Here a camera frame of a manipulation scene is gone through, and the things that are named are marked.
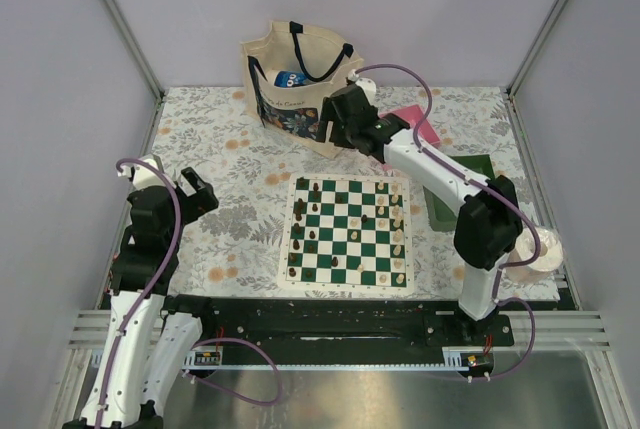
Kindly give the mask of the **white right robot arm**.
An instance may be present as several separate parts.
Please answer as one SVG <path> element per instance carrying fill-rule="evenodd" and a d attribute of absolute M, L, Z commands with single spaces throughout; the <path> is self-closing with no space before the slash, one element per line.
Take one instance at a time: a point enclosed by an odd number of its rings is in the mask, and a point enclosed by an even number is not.
<path fill-rule="evenodd" d="M 514 184 L 500 176 L 485 178 L 422 142 L 401 117 L 383 116 L 360 86 L 350 84 L 323 100 L 317 140 L 355 149 L 413 178 L 456 214 L 454 248 L 465 262 L 464 313 L 455 332 L 475 345 L 491 331 L 488 318 L 497 306 L 498 267 L 523 230 Z"/>

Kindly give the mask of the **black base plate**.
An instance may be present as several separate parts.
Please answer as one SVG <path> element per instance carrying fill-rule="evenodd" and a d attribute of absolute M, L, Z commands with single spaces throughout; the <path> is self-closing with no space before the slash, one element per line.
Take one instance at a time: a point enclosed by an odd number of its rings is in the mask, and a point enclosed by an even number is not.
<path fill-rule="evenodd" d="M 192 313 L 202 336 L 223 337 L 226 365 L 260 363 L 240 346 L 249 341 L 278 365 L 425 365 L 441 363 L 446 347 L 466 351 L 511 348 L 507 315 L 492 312 L 473 322 L 453 301 L 358 299 L 239 299 L 171 296 L 170 314 Z"/>

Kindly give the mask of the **beige canvas tote bag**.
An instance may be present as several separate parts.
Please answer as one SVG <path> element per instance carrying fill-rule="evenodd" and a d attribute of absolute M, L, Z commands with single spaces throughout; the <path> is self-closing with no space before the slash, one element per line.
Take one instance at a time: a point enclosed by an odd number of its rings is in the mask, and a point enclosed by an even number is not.
<path fill-rule="evenodd" d="M 333 159 L 340 149 L 319 142 L 325 97 L 347 85 L 364 66 L 354 46 L 332 30 L 294 21 L 273 21 L 266 36 L 241 44 L 246 111 L 268 129 L 288 135 Z M 294 88 L 273 84 L 277 71 L 304 73 L 309 83 Z"/>

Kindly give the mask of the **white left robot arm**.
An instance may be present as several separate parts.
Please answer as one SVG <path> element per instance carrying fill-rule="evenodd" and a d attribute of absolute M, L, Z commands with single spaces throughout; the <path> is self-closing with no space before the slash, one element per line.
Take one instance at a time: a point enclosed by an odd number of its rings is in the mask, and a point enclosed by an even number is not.
<path fill-rule="evenodd" d="M 130 223 L 113 261 L 102 359 L 80 415 L 69 428 L 160 428 L 170 390 L 192 345 L 216 335 L 208 304 L 168 295 L 184 228 L 219 206 L 211 184 L 187 167 L 187 194 L 149 154 L 116 170 L 133 186 Z"/>

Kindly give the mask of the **floral table cloth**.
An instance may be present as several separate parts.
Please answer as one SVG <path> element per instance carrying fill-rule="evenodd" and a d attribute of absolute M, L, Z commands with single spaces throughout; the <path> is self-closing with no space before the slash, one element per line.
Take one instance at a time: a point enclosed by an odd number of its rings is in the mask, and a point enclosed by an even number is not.
<path fill-rule="evenodd" d="M 264 128 L 237 88 L 171 89 L 152 152 L 178 179 L 192 167 L 214 187 L 219 207 L 185 229 L 171 294 L 285 298 L 276 272 L 289 180 L 298 173 L 379 175 L 382 166 L 352 151 L 328 159 L 288 135 Z M 486 154 L 496 175 L 515 184 L 521 210 L 536 217 L 531 186 L 501 91 L 496 87 L 383 87 L 376 106 L 430 109 L 450 156 Z"/>

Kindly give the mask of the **white toilet paper roll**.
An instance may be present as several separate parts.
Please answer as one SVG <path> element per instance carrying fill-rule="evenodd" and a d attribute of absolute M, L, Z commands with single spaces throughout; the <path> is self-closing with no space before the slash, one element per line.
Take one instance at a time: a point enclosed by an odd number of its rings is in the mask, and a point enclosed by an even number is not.
<path fill-rule="evenodd" d="M 514 283 L 535 284 L 550 277 L 564 262 L 564 250 L 558 232 L 543 227 L 537 227 L 536 230 L 540 239 L 540 252 L 535 261 L 522 263 L 523 260 L 529 260 L 535 251 L 535 241 L 529 229 L 523 230 L 509 255 L 508 262 L 515 262 L 516 266 L 507 268 L 506 276 Z"/>

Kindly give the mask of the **blue white bottle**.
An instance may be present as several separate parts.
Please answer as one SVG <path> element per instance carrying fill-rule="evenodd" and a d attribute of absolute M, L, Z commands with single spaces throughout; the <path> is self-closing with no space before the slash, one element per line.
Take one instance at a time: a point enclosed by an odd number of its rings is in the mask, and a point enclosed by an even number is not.
<path fill-rule="evenodd" d="M 273 84 L 280 88 L 294 88 L 304 86 L 309 83 L 309 79 L 304 73 L 295 71 L 277 71 Z"/>

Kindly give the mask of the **green white chess board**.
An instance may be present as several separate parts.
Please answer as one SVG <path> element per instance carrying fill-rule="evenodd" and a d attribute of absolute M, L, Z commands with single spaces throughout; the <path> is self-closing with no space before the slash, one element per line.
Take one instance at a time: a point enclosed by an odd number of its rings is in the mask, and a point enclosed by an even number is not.
<path fill-rule="evenodd" d="M 385 191 L 378 183 L 387 184 Z M 305 202 L 302 220 L 294 206 Z M 300 291 L 409 295 L 414 291 L 409 182 L 300 174 L 289 183 L 277 283 Z M 363 264 L 365 271 L 356 269 Z M 310 270 L 313 278 L 303 281 Z M 379 276 L 387 275 L 386 284 Z"/>

